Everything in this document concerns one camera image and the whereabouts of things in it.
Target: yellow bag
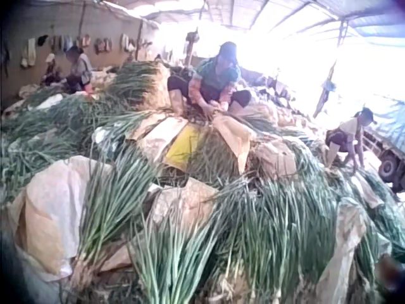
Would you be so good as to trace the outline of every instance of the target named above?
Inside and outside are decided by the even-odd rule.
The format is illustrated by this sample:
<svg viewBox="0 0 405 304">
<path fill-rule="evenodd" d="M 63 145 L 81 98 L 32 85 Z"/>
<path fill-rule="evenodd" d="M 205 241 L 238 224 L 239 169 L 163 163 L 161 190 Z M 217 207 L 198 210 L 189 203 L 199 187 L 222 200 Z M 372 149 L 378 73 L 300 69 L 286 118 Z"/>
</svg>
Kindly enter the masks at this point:
<svg viewBox="0 0 405 304">
<path fill-rule="evenodd" d="M 201 138 L 200 133 L 198 126 L 187 124 L 170 147 L 163 163 L 185 171 L 190 155 L 196 150 Z"/>
</svg>

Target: hat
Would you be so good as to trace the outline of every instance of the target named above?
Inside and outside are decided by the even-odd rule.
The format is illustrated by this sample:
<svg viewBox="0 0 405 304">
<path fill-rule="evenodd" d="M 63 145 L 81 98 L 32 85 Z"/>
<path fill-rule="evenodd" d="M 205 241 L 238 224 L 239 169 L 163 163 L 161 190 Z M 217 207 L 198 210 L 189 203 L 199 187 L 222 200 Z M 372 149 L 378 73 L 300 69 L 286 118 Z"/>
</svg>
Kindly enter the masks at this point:
<svg viewBox="0 0 405 304">
<path fill-rule="evenodd" d="M 222 44 L 219 55 L 236 65 L 238 64 L 238 60 L 236 57 L 236 44 L 234 44 L 233 42 L 228 41 Z"/>
<path fill-rule="evenodd" d="M 46 63 L 50 63 L 50 62 L 52 62 L 53 60 L 55 60 L 55 54 L 49 54 L 48 55 L 48 57 L 45 59 L 45 62 Z"/>
<path fill-rule="evenodd" d="M 377 122 L 374 120 L 374 113 L 373 113 L 373 111 L 371 111 L 369 108 L 364 107 L 364 108 L 361 110 L 361 114 L 366 115 L 366 116 L 371 120 L 371 122 L 372 122 L 373 124 L 376 124 L 376 123 L 377 123 Z"/>
</svg>

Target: knee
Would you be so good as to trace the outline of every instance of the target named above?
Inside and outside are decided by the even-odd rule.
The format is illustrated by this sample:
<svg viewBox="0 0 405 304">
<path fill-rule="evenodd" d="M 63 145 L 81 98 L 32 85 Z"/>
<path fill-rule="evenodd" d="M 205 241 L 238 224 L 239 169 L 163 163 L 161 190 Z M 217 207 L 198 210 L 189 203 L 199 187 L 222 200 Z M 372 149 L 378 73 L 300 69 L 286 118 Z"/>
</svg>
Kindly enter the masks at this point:
<svg viewBox="0 0 405 304">
<path fill-rule="evenodd" d="M 176 76 L 169 76 L 169 78 L 167 78 L 167 89 L 168 91 L 178 89 Z"/>
</svg>

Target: teal shirt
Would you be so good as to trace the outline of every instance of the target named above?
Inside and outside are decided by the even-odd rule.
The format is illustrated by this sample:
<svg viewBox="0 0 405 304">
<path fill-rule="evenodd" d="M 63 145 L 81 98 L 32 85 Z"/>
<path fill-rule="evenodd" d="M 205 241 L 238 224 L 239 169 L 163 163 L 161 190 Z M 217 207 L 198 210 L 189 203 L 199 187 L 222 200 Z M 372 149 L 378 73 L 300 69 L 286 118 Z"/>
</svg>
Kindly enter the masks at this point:
<svg viewBox="0 0 405 304">
<path fill-rule="evenodd" d="M 222 91 L 229 83 L 237 82 L 240 79 L 240 68 L 237 65 L 233 65 L 217 75 L 215 73 L 215 58 L 202 60 L 196 67 L 196 73 L 206 85 L 219 91 Z"/>
</svg>

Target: blue tarp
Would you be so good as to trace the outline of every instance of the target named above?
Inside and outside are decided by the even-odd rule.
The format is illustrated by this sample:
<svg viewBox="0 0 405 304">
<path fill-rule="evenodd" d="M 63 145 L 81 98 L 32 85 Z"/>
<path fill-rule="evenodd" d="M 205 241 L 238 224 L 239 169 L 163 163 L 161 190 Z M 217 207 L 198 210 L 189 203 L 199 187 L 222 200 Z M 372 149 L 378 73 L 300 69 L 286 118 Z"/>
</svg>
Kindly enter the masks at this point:
<svg viewBox="0 0 405 304">
<path fill-rule="evenodd" d="M 377 122 L 368 128 L 369 132 L 405 156 L 405 103 L 379 97 L 368 101 L 366 106 L 374 112 Z"/>
</svg>

